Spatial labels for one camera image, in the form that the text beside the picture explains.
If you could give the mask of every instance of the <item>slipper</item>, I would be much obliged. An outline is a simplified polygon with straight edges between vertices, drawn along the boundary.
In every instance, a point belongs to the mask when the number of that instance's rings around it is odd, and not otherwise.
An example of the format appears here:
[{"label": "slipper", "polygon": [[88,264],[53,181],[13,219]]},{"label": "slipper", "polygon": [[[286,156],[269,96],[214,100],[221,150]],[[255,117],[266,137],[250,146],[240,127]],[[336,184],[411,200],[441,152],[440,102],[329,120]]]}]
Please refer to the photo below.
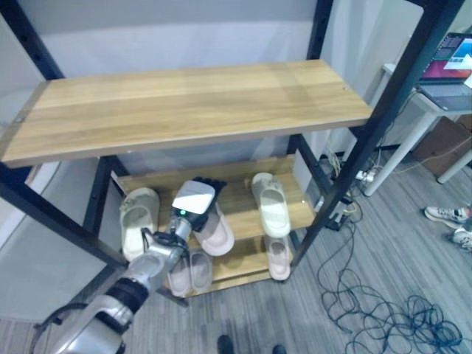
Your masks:
[{"label": "slipper", "polygon": [[[159,196],[150,188],[138,188],[128,194],[119,209],[123,255],[131,262],[145,253],[141,228],[147,227],[151,233],[157,231]],[[150,236],[146,238],[148,243],[152,241]]]},{"label": "slipper", "polygon": [[212,258],[202,250],[191,251],[190,273],[193,290],[198,293],[207,291],[213,282]]},{"label": "slipper", "polygon": [[218,203],[209,211],[208,221],[200,232],[193,232],[201,248],[210,256],[228,253],[235,244],[235,235],[230,229]]},{"label": "slipper", "polygon": [[265,233],[281,238],[290,232],[287,201],[281,183],[270,173],[261,172],[251,183]]},{"label": "slipper", "polygon": [[264,237],[268,256],[268,272],[274,280],[286,280],[290,276],[288,239]]},{"label": "slipper", "polygon": [[184,297],[192,290],[189,261],[186,257],[182,257],[167,274],[167,281],[173,296]]}]

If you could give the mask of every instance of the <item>laptop keyboard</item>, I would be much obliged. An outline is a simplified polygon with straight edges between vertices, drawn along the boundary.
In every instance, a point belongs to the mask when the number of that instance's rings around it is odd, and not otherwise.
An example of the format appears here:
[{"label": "laptop keyboard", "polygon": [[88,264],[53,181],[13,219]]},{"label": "laptop keyboard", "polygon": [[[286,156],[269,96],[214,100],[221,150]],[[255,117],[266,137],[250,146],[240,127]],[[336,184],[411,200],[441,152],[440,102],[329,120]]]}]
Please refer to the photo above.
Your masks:
[{"label": "laptop keyboard", "polygon": [[470,96],[472,89],[466,85],[423,85],[422,89],[433,97]]}]

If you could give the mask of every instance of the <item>shoe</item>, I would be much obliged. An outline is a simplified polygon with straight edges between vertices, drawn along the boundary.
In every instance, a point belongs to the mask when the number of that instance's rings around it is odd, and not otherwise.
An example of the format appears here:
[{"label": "shoe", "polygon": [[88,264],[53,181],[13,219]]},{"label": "shoe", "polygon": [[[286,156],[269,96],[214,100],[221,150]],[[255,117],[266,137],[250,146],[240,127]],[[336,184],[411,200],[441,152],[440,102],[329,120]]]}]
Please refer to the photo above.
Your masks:
[{"label": "shoe", "polygon": [[198,293],[204,293],[212,286],[213,263],[212,258],[202,250],[190,252],[190,273],[192,288]]},{"label": "shoe", "polygon": [[445,223],[452,229],[458,229],[467,220],[465,210],[466,208],[446,209],[436,208],[435,206],[428,206],[424,212],[425,216],[429,220],[440,221],[441,223]]},{"label": "shoe", "polygon": [[287,350],[285,350],[283,345],[276,345],[272,350],[272,354],[287,354]]},{"label": "shoe", "polygon": [[200,232],[193,232],[201,248],[210,256],[222,256],[235,245],[235,235],[218,203],[209,211],[208,220]]},{"label": "shoe", "polygon": [[231,337],[222,335],[218,338],[218,354],[235,354]]},{"label": "shoe", "polygon": [[472,232],[464,227],[459,227],[452,234],[451,241],[460,245],[463,249],[472,252]]},{"label": "shoe", "polygon": [[252,179],[251,190],[259,207],[264,232],[273,238],[287,236],[290,232],[290,218],[279,180],[270,173],[258,173]]},{"label": "shoe", "polygon": [[268,257],[268,272],[272,279],[283,281],[290,276],[290,254],[288,237],[264,237],[265,250]]},{"label": "shoe", "polygon": [[[123,255],[131,262],[146,251],[141,229],[157,231],[159,196],[150,188],[138,188],[128,194],[119,210]],[[148,235],[146,238],[149,244],[152,240]]]},{"label": "shoe", "polygon": [[187,258],[181,258],[174,268],[167,273],[167,281],[173,296],[185,297],[192,290],[192,275]]}]

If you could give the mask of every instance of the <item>black shoe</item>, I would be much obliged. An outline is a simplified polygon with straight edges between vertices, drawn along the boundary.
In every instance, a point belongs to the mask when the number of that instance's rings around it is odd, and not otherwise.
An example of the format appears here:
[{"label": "black shoe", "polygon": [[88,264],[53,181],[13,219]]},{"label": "black shoe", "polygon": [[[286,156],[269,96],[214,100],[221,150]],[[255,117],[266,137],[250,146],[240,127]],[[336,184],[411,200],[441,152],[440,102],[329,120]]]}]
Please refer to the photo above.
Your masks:
[{"label": "black shoe", "polygon": [[276,345],[272,350],[272,354],[287,354],[287,350],[285,350],[283,345]]},{"label": "black shoe", "polygon": [[218,338],[218,354],[235,354],[233,341],[226,334]]}]

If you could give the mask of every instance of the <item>cardboard box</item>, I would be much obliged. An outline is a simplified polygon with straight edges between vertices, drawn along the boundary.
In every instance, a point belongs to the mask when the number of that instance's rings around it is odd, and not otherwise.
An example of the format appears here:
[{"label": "cardboard box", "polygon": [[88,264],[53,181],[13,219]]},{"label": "cardboard box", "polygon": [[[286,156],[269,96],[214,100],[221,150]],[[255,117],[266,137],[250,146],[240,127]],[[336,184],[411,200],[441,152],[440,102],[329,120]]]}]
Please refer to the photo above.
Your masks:
[{"label": "cardboard box", "polygon": [[413,157],[439,177],[471,148],[472,116],[462,116],[457,122],[442,117],[414,149]]}]

